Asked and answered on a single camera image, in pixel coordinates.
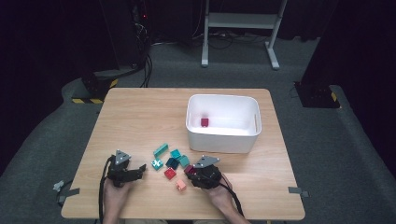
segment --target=white metal stand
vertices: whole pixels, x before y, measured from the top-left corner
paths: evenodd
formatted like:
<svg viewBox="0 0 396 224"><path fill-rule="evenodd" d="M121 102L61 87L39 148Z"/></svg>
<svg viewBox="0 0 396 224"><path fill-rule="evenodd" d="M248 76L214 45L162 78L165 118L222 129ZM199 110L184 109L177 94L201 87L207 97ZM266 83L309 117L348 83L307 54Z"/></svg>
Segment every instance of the white metal stand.
<svg viewBox="0 0 396 224"><path fill-rule="evenodd" d="M206 0L205 7L205 29L204 29L204 44L202 49L202 67L208 67L208 30L209 27L226 27L226 28L254 28L254 29L269 29L273 30L269 42L265 42L265 48L268 52L271 65L273 69L279 69L279 63L275 56L273 49L277 31L279 30L282 21L283 12L288 0L282 0L280 9L275 15L262 14L238 14L238 13L209 13L209 0Z"/></svg>

